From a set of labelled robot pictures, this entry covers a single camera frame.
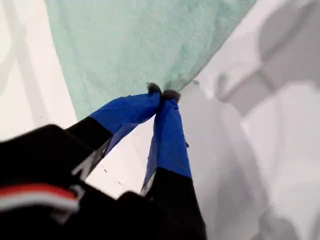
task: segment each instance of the white surface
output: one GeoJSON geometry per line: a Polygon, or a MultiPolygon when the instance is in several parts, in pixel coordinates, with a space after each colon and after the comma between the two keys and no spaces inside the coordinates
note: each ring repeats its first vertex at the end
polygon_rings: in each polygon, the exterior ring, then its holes
{"type": "MultiPolygon", "coordinates": [[[[258,0],[182,91],[180,112],[209,239],[320,239],[320,2],[308,2],[258,0]]],[[[15,1],[20,23],[12,1],[0,3],[0,139],[48,122],[71,125],[76,118],[43,0],[15,1]]],[[[121,141],[87,180],[114,197],[139,192],[152,124],[121,141]]]]}
{"type": "Polygon", "coordinates": [[[0,1],[0,140],[77,121],[43,0],[0,1]]]}

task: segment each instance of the mint green cloth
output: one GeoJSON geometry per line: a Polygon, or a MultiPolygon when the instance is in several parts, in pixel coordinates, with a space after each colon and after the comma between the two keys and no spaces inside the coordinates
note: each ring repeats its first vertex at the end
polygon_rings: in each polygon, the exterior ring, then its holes
{"type": "Polygon", "coordinates": [[[78,119],[110,100],[181,90],[255,0],[46,0],[78,119]]]}

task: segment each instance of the green towel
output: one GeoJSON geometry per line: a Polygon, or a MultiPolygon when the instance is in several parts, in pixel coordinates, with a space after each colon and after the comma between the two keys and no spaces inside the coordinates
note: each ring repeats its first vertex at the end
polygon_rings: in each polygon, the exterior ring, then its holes
{"type": "Polygon", "coordinates": [[[110,100],[181,90],[255,0],[46,0],[78,119],[110,100]]]}

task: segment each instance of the white stripe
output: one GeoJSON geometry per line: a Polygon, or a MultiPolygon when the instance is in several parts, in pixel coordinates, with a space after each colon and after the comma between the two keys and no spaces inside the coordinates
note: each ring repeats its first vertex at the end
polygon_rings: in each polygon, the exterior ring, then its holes
{"type": "Polygon", "coordinates": [[[0,212],[34,205],[45,205],[71,212],[76,212],[79,209],[79,202],[77,200],[49,193],[19,193],[0,197],[0,212]]]}

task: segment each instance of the red stripe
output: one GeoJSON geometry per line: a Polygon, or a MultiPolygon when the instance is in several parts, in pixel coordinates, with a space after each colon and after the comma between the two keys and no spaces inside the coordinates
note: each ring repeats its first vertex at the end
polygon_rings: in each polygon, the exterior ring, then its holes
{"type": "Polygon", "coordinates": [[[76,196],[63,188],[49,185],[46,183],[30,183],[30,184],[20,184],[13,186],[6,186],[0,188],[0,197],[6,197],[9,195],[25,194],[25,193],[48,193],[59,195],[68,199],[76,199],[76,196]]]}

